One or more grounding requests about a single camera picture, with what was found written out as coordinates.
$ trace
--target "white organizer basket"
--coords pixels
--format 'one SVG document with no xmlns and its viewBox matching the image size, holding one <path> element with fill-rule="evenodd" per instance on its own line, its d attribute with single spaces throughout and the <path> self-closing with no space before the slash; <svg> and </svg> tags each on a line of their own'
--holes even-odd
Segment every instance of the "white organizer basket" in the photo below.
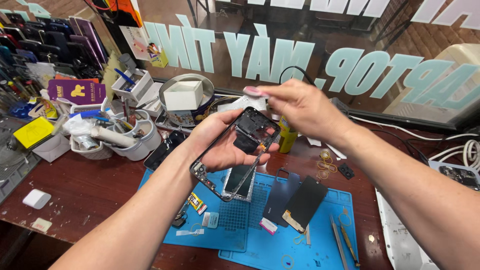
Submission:
<svg viewBox="0 0 480 270">
<path fill-rule="evenodd" d="M 90 105 L 73 105 L 70 108 L 70 113 L 76 113 L 86 110 L 102 110 L 105 111 L 106 108 L 110 108 L 112 110 L 112 104 L 105 98 L 102 104 L 90 104 Z M 75 142 L 72 137 L 70 136 L 70 146 L 73 152 L 79 153 L 80 155 L 86 157 L 89 160 L 104 160 L 108 159 L 112 156 L 113 150 L 106 147 L 103 142 L 100 142 L 100 146 L 98 148 L 92 150 L 80 150 L 79 145 Z"/>
<path fill-rule="evenodd" d="M 128 148 L 112 147 L 111 144 L 105 143 L 105 145 L 111 148 L 115 153 L 133 161 L 144 159 L 146 156 L 148 156 L 148 153 L 150 153 L 150 151 L 155 150 L 162 142 L 162 137 L 158 133 L 158 130 L 153 121 L 150 119 L 148 113 L 144 110 L 136 111 L 140 115 L 145 117 L 145 120 L 137 120 L 132 130 L 122 134 L 128 137 L 133 137 L 133 135 L 135 135 L 140 129 L 142 129 L 145 132 L 145 135 L 140 138 L 134 146 Z M 124 119 L 123 113 L 118 113 L 115 116 L 120 119 Z M 108 129 L 119 132 L 116 126 L 109 126 Z"/>
</svg>

